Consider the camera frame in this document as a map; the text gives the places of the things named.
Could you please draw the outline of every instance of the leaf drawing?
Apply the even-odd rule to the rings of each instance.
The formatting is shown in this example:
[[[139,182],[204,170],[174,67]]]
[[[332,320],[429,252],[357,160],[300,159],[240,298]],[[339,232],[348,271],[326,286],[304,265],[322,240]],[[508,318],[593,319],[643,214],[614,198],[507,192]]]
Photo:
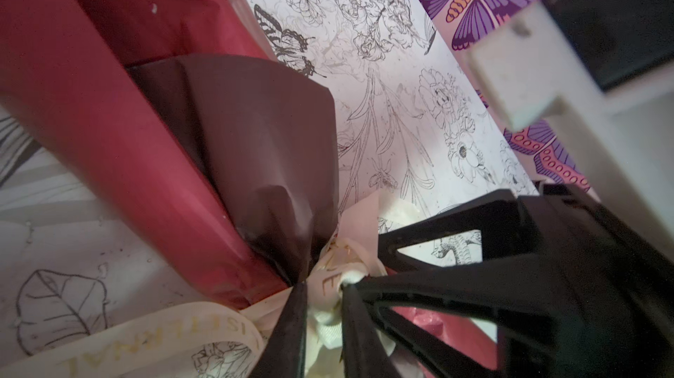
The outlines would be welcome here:
[[[421,47],[427,45],[412,24],[410,0],[334,1],[357,33],[352,42],[358,55],[365,60],[384,60],[386,53],[394,47],[407,49],[414,43]]]
[[[457,208],[459,205],[461,205],[461,204],[452,204],[452,205],[448,205],[448,206],[444,207],[443,209],[441,209],[441,210],[438,212],[438,214],[446,213],[447,211],[450,211],[451,209]]]
[[[243,378],[254,360],[252,351],[235,341],[207,344],[192,355],[197,378]]]
[[[39,269],[19,290],[16,338],[27,355],[108,327],[105,284],[95,278]]]
[[[426,148],[404,124],[398,111],[400,110],[402,113],[405,113],[412,118],[420,118],[421,116],[415,115],[407,110],[400,102],[398,96],[382,82],[375,70],[370,69],[367,72],[367,79],[367,88],[363,101],[358,105],[358,108],[351,113],[347,120],[350,127],[354,121],[362,121],[363,123],[360,132],[352,140],[349,140],[348,145],[341,145],[338,150],[338,156],[342,158],[349,153],[351,149],[355,149],[349,173],[349,181],[346,191],[342,196],[339,211],[343,211],[344,208],[346,208],[347,201],[349,200],[352,191],[355,194],[355,201],[358,202],[358,172],[361,168],[366,152],[365,148],[367,147],[370,136],[374,136],[376,159],[371,159],[374,167],[374,175],[372,175],[367,182],[369,187],[388,188],[391,191],[397,189],[398,182],[390,174],[392,170],[391,161],[389,159],[384,162],[382,159],[382,155],[388,151],[393,151],[392,146],[397,142],[399,148],[402,148],[407,165],[407,171],[400,186],[400,197],[406,198],[409,196],[411,202],[417,205],[417,207],[428,216],[429,210],[422,198],[421,189],[432,189],[435,185],[435,181],[428,178],[424,179],[417,174],[410,160],[410,151],[420,155],[421,159],[426,164],[433,166],[433,163]],[[377,125],[375,99],[383,99],[383,103],[386,107],[386,114],[388,115],[388,125],[386,126],[386,134],[383,138],[380,136],[379,127]]]
[[[396,92],[391,94],[393,99],[391,99],[390,103],[396,110],[400,109],[402,113],[411,118],[421,119],[423,117],[425,112],[422,109],[417,108],[414,104],[416,96],[410,95],[409,92],[402,87],[402,84],[398,84]]]

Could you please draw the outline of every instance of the cream satin ribbon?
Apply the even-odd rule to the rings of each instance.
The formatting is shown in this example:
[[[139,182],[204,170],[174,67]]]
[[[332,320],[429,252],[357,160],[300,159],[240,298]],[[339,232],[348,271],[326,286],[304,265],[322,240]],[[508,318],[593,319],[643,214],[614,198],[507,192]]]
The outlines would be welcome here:
[[[366,275],[386,274],[377,259],[379,217],[403,225],[423,219],[414,205],[381,190],[342,214],[338,233],[307,279],[308,377],[344,374],[336,353],[342,346],[339,289],[341,283],[355,283]],[[0,369],[0,377],[114,378],[216,341],[245,344],[258,358],[264,349],[262,335],[273,331],[290,291],[240,313],[213,302],[173,306],[13,363]],[[390,353],[393,342],[379,336]]]

